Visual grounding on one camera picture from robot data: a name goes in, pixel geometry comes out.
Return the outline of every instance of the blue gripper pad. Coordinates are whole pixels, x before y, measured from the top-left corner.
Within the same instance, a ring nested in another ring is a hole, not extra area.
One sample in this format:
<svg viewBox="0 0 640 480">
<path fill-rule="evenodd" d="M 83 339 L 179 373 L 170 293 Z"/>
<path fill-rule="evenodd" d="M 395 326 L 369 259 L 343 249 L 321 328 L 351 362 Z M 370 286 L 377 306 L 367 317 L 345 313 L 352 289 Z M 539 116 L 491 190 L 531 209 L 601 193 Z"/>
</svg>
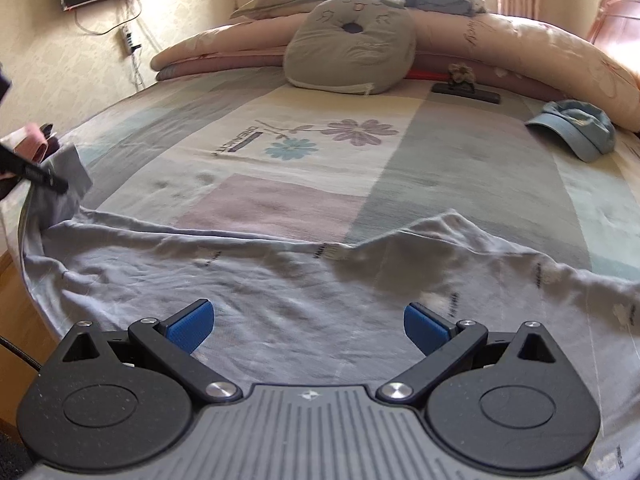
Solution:
<svg viewBox="0 0 640 480">
<path fill-rule="evenodd" d="M 404 308 L 404 333 L 425 355 L 436 351 L 452 337 L 450 330 L 420 312 L 412 303 Z"/>
<path fill-rule="evenodd" d="M 210 301 L 204 301 L 175 323 L 166 327 L 164 336 L 190 354 L 213 330 L 214 313 Z"/>
</svg>

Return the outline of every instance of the metal screw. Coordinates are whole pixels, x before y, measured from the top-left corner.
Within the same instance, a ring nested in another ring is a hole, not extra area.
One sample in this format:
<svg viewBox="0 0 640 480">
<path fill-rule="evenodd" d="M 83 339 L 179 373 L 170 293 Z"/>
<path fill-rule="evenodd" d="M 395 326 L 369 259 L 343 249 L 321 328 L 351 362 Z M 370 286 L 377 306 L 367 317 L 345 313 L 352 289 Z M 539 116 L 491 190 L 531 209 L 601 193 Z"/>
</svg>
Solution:
<svg viewBox="0 0 640 480">
<path fill-rule="evenodd" d="M 404 383 L 387 383 L 380 388 L 380 393 L 387 399 L 406 399 L 414 389 Z"/>
<path fill-rule="evenodd" d="M 238 387 L 235 384 L 218 381 L 217 383 L 208 384 L 205 391 L 210 397 L 226 399 L 228 397 L 233 397 L 238 391 Z"/>
</svg>

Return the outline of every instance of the baseball cap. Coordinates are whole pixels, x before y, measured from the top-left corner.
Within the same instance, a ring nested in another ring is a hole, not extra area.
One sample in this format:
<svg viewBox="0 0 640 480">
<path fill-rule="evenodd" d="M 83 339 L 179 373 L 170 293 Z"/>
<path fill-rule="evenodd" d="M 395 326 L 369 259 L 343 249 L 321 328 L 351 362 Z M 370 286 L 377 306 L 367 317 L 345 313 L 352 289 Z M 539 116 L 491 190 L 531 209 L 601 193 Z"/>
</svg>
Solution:
<svg viewBox="0 0 640 480">
<path fill-rule="evenodd" d="M 582 101 L 547 103 L 540 115 L 525 124 L 555 131 L 584 162 L 612 152 L 616 145 L 616 129 L 606 113 Z"/>
</svg>

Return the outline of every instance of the gray plush pillow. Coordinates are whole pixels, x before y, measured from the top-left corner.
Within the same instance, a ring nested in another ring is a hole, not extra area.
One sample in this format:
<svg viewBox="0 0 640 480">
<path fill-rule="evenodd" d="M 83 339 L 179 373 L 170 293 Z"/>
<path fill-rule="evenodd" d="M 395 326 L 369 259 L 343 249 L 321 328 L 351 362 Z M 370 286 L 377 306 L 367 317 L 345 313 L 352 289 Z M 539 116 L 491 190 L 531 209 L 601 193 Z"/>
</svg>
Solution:
<svg viewBox="0 0 640 480">
<path fill-rule="evenodd" d="M 415 56 L 415 25 L 402 0 L 329 0 L 306 17 L 284 55 L 292 85 L 377 94 L 399 82 Z"/>
</svg>

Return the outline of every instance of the patterned wallpaper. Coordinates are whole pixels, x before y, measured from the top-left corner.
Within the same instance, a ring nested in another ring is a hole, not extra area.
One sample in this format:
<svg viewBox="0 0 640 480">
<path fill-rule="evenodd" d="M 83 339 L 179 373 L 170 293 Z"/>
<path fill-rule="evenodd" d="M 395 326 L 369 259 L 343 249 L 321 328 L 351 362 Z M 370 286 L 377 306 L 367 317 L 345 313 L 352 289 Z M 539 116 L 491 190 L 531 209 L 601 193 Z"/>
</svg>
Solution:
<svg viewBox="0 0 640 480">
<path fill-rule="evenodd" d="M 132 28 L 142 40 L 147 85 L 154 82 L 148 64 L 155 51 L 140 25 L 165 48 L 223 23 L 234 9 L 234 0 L 141 1 L 142 16 Z M 86 35 L 60 0 L 0 0 L 0 9 L 0 62 L 14 83 L 0 107 L 0 137 L 27 121 L 68 130 L 136 91 L 117 30 Z M 89 29 L 107 30 L 125 13 L 124 0 L 111 0 L 79 9 L 78 19 Z"/>
</svg>

